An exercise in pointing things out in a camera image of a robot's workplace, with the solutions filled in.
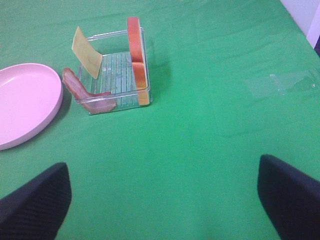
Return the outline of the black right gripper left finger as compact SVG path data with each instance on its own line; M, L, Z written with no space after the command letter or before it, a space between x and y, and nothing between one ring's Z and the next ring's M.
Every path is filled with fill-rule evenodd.
M68 166L55 163L0 200L0 238L55 239L71 201Z

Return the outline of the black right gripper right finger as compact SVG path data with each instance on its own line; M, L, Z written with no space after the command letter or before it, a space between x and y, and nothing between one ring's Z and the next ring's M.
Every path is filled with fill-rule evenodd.
M320 182L285 161L260 157L257 193L282 240L320 238Z

